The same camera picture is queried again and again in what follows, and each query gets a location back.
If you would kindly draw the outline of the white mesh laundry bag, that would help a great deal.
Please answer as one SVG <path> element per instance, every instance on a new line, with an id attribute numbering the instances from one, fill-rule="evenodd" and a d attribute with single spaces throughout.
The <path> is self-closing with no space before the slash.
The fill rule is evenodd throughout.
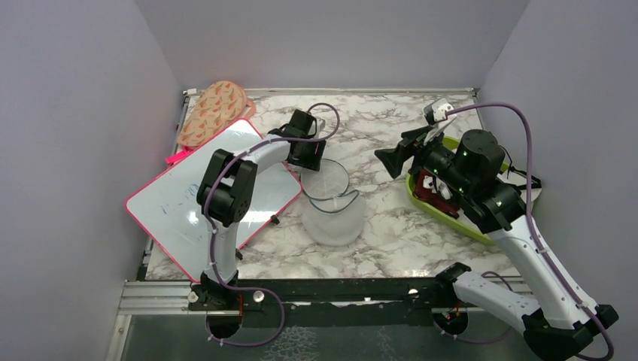
<path id="1" fill-rule="evenodd" d="M 332 159 L 322 159 L 317 171 L 300 175 L 307 198 L 302 224 L 309 237 L 328 247 L 345 247 L 363 231 L 366 200 L 350 188 L 346 168 Z"/>

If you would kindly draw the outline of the black bra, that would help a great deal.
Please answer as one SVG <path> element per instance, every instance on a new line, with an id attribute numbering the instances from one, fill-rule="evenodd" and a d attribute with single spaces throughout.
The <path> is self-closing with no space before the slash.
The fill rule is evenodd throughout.
<path id="1" fill-rule="evenodd" d="M 513 161 L 512 161 L 512 158 L 511 158 L 511 155 L 509 154 L 508 150 L 507 150 L 507 149 L 506 149 L 503 145 L 500 145 L 500 148 L 502 148 L 502 149 L 503 149 L 503 151 L 505 152 L 505 155 L 506 155 L 506 157 L 507 157 L 507 159 L 508 159 L 508 161 L 509 161 L 509 164 L 506 166 L 506 170 L 505 170 L 505 171 L 503 171 L 503 173 L 504 173 L 507 177 L 509 177 L 509 175 L 510 175 L 511 173 L 518 174 L 518 175 L 522 176 L 522 177 L 525 179 L 525 181 L 524 181 L 524 183 L 523 183 L 522 185 L 519 185 L 519 186 L 518 186 L 518 188 L 519 188 L 520 190 L 525 189 L 525 188 L 526 188 L 526 186 L 527 186 L 527 181 L 526 181 L 526 179 L 527 179 L 528 173 L 527 173 L 525 170 L 517 169 L 516 167 L 514 167 L 514 165 L 513 165 Z M 530 185 L 530 188 L 531 188 L 532 190 L 534 190 L 534 189 L 541 189 L 541 188 L 542 188 L 542 181 L 541 181 L 539 178 L 537 178 L 537 177 L 535 177 L 535 176 L 531 175 L 531 176 L 530 176 L 530 179 L 531 179 L 531 185 Z"/>

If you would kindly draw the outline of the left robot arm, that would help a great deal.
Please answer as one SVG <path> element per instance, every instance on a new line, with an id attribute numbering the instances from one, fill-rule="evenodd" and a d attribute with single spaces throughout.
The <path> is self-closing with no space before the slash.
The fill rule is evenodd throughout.
<path id="1" fill-rule="evenodd" d="M 250 208 L 257 175 L 283 162 L 318 171 L 327 143 L 318 137 L 319 132 L 310 111 L 295 110 L 288 123 L 271 130 L 260 142 L 238 152 L 218 149 L 211 155 L 196 202 L 211 234 L 200 284 L 209 287 L 208 299 L 217 308 L 228 308 L 236 299 L 232 282 L 238 275 L 237 228 Z"/>

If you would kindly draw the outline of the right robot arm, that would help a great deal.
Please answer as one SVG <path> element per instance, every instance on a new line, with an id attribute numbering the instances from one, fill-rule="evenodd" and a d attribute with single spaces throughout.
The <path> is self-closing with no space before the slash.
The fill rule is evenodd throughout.
<path id="1" fill-rule="evenodd" d="M 445 184 L 464 216 L 510 258 L 533 293 L 532 299 L 520 296 L 457 262 L 436 276 L 436 300 L 482 308 L 520 332 L 540 359 L 581 356 L 618 314 L 611 305 L 596 303 L 567 274 L 527 213 L 519 188 L 499 179 L 506 154 L 496 138 L 472 129 L 450 150 L 432 126 L 401 137 L 395 148 L 375 151 L 390 176 L 398 177 L 411 160 L 411 172 L 428 171 Z"/>

